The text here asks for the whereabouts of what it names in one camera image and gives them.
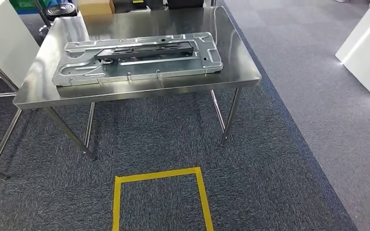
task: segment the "light gray carpet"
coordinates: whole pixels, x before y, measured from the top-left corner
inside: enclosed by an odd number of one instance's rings
[[[370,231],[370,93],[335,53],[363,0],[227,0],[354,223]]]

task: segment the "yellow floor marking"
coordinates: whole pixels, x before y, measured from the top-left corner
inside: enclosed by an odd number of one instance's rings
[[[119,231],[120,227],[120,198],[121,198],[121,181],[116,177],[114,183],[114,204],[113,204],[113,231]]]
[[[203,184],[202,171],[200,167],[191,167],[163,172],[146,173],[125,177],[115,178],[114,183],[114,203],[113,203],[113,231],[119,231],[120,223],[120,199],[121,199],[121,184],[140,180],[151,180],[165,177],[176,177],[188,174],[195,174],[197,177],[198,191],[202,204],[202,213],[205,219],[206,231],[213,231],[211,212],[209,211],[208,197],[206,196],[205,185]]]
[[[206,195],[205,185],[203,184],[202,172],[197,168],[196,172],[200,202],[202,204],[203,218],[205,219],[206,231],[213,231],[211,212],[209,211],[208,197]]]

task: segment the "gray carpet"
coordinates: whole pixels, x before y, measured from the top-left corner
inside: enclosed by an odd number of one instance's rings
[[[0,230],[110,230],[115,175],[194,166],[215,230],[356,230],[258,67],[264,79],[244,89],[226,147],[207,92],[98,103],[95,162],[41,110],[25,111],[0,160],[12,176],[0,181]],[[223,112],[232,95],[217,92]],[[0,138],[15,112],[11,100],[0,99]],[[56,110],[82,137],[89,105]],[[192,176],[124,183],[120,229],[204,230],[197,193]]]
[[[364,0],[227,0],[360,231],[370,231],[370,93],[335,53]]]

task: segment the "blue object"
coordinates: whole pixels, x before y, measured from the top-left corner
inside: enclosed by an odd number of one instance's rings
[[[47,6],[54,6],[62,3],[73,3],[73,0],[50,0]]]

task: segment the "metal plate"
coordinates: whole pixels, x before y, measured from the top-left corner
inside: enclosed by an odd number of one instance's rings
[[[189,42],[192,53],[166,53],[152,57],[100,59],[103,53],[120,48]],[[209,32],[70,42],[66,44],[53,77],[57,86],[85,85],[151,78],[214,73],[223,64]]]

